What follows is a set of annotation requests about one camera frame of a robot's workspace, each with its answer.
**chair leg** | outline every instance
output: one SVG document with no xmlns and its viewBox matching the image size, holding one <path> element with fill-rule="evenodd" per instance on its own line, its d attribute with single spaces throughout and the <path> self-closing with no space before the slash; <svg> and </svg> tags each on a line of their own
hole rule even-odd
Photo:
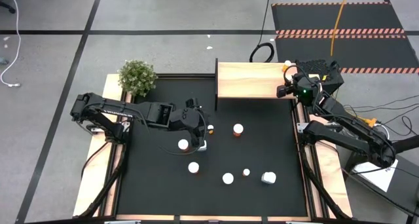
<svg viewBox="0 0 419 224">
<path fill-rule="evenodd" d="M 8 9 L 9 10 L 9 12 L 10 13 L 12 13 L 12 14 L 14 14 L 15 12 L 16 12 L 16 10 L 13 8 L 13 7 L 11 7 L 10 5 L 8 5 L 8 4 L 6 4 L 6 3 L 3 3 L 3 2 L 1 2 L 0 1 L 0 7 L 5 7 L 6 9 Z"/>
</svg>

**black mat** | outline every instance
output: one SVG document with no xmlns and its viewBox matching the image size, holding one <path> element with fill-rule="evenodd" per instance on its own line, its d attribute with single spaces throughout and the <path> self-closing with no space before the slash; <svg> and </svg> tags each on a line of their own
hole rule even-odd
<svg viewBox="0 0 419 224">
<path fill-rule="evenodd" d="M 416 56 L 408 39 L 276 39 L 278 61 L 336 60 L 345 68 L 417 68 Z"/>
<path fill-rule="evenodd" d="M 333 29 L 339 5 L 274 5 L 275 29 Z M 402 28 L 389 3 L 347 4 L 339 28 Z"/>
<path fill-rule="evenodd" d="M 151 130 L 149 136 L 135 122 L 117 214 L 307 216 L 289 102 L 221 99 L 214 112 L 214 93 L 214 79 L 158 80 L 147 100 L 183 108 L 197 97 L 215 133 L 206 152 L 173 156 L 156 145 L 178 152 L 186 132 Z M 232 135 L 237 122 L 244 126 L 240 138 Z M 200 165 L 197 175 L 187 169 L 192 161 Z M 242 177 L 244 168 L 249 177 Z M 266 171 L 277 174 L 275 184 L 261 182 Z M 232 185 L 222 182 L 227 172 L 234 175 Z"/>
</svg>

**floor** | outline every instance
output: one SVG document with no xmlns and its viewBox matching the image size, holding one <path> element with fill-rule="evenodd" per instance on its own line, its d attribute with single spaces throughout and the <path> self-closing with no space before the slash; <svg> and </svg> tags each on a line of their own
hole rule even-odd
<svg viewBox="0 0 419 224">
<path fill-rule="evenodd" d="M 2 1 L 12 4 L 12 0 Z M 19 28 L 27 32 L 22 35 L 16 65 L 5 74 L 6 81 L 22 85 L 0 86 L 2 122 L 7 122 L 0 125 L 3 223 L 72 216 L 80 170 L 90 143 L 90 136 L 70 120 L 69 110 L 77 94 L 101 94 L 106 74 L 116 73 L 129 59 L 152 63 L 158 73 L 213 73 L 215 58 L 246 62 L 259 40 L 256 30 L 261 28 L 266 5 L 266 0 L 97 1 L 97 12 L 95 9 L 91 12 L 95 0 L 17 0 Z M 271 0 L 271 3 L 340 1 Z M 348 0 L 356 1 L 383 0 Z M 418 31 L 417 0 L 390 1 L 404 29 Z M 18 38 L 1 32 L 15 29 L 15 19 L 16 15 L 0 8 L 0 57 L 9 60 L 14 58 Z M 274 29 L 270 9 L 265 28 Z M 89 29 L 102 31 L 87 35 Z M 104 30 L 136 30 L 137 35 Z M 253 31 L 241 35 L 242 32 L 226 30 Z M 263 42 L 271 38 L 274 36 L 264 35 Z M 419 52 L 419 36 L 409 36 L 409 40 Z M 258 52 L 255 60 L 263 61 L 267 55 Z M 352 106 L 379 105 L 406 98 L 415 95 L 419 88 L 419 76 L 415 74 L 345 74 L 343 77 L 346 83 L 338 98 Z M 395 106 L 418 101 L 415 98 Z M 402 112 L 373 111 L 362 115 L 385 121 Z M 419 114 L 413 111 L 407 115 L 414 130 L 418 130 Z M 393 121 L 390 126 L 402 133 L 407 131 L 401 120 Z M 348 155 L 340 149 L 342 164 Z M 419 165 L 419 150 L 403 156 Z M 37 167 L 43 170 L 34 173 L 39 157 L 41 162 Z M 405 222 L 406 214 L 351 179 L 346 187 L 353 214 L 358 219 Z"/>
</svg>

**wooden frame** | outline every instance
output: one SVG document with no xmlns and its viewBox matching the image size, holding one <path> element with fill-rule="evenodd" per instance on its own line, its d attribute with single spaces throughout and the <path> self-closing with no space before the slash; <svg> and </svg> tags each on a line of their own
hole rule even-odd
<svg viewBox="0 0 419 224">
<path fill-rule="evenodd" d="M 119 100 L 122 96 L 122 89 L 118 85 L 118 75 L 110 74 L 107 76 L 105 88 L 103 91 L 103 97 Z M 131 101 L 131 96 L 127 95 L 126 101 Z M 301 122 L 304 122 L 304 111 L 301 105 L 297 107 L 298 117 Z M 111 120 L 115 121 L 117 118 L 113 115 L 107 115 Z M 325 122 L 324 119 L 312 117 L 311 120 L 317 120 L 320 122 Z M 98 134 L 93 136 L 88 156 L 90 156 L 99 146 L 103 144 L 104 136 L 103 134 Z M 352 216 L 350 209 L 350 204 L 348 200 L 348 195 L 346 194 L 346 187 L 344 184 L 342 172 L 340 169 L 340 163 L 336 151 L 324 146 L 325 141 L 318 142 L 316 144 L 319 166 L 321 171 L 321 178 L 323 180 L 323 185 L 328 190 L 329 194 L 332 196 L 333 200 L 340 206 L 343 212 L 347 215 Z M 115 153 L 115 159 L 113 168 L 118 164 L 119 155 L 122 149 L 122 145 L 117 146 L 117 151 Z M 310 151 L 306 148 L 306 153 L 308 155 L 308 160 L 313 167 L 313 158 L 310 154 Z M 104 150 L 102 150 L 96 158 L 86 167 L 84 171 L 84 176 L 82 178 L 81 187 L 79 190 L 79 195 L 77 197 L 74 215 L 79 215 L 90 205 L 90 203 L 95 199 L 97 193 L 103 187 L 103 183 L 106 176 L 107 167 L 109 164 L 109 158 L 111 154 L 111 146 L 108 145 Z M 111 190 L 107 195 L 107 202 L 105 206 L 104 215 L 113 214 L 113 201 L 115 194 L 117 192 L 116 182 L 114 182 Z M 321 204 L 319 199 L 319 194 L 311 183 L 312 187 L 312 196 L 314 199 L 314 208 L 316 211 L 317 217 L 322 217 L 321 215 Z M 330 217 L 333 217 L 333 214 L 329 210 Z M 174 215 L 117 215 L 117 219 L 136 219 L 136 220 L 159 220 L 159 221 L 171 221 L 174 220 Z M 190 216 L 190 215 L 181 215 L 180 220 L 183 221 L 207 221 L 207 220 L 219 220 L 219 221 L 262 221 L 262 217 L 238 217 L 238 216 Z M 309 221 L 309 217 L 268 217 L 269 221 Z"/>
</svg>

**potted plant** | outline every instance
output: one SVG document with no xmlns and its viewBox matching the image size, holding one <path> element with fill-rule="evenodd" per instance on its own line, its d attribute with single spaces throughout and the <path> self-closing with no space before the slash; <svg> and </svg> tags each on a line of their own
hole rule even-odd
<svg viewBox="0 0 419 224">
<path fill-rule="evenodd" d="M 140 60 L 125 60 L 124 66 L 118 70 L 119 85 L 132 96 L 143 96 L 156 88 L 157 74 L 153 65 Z"/>
</svg>

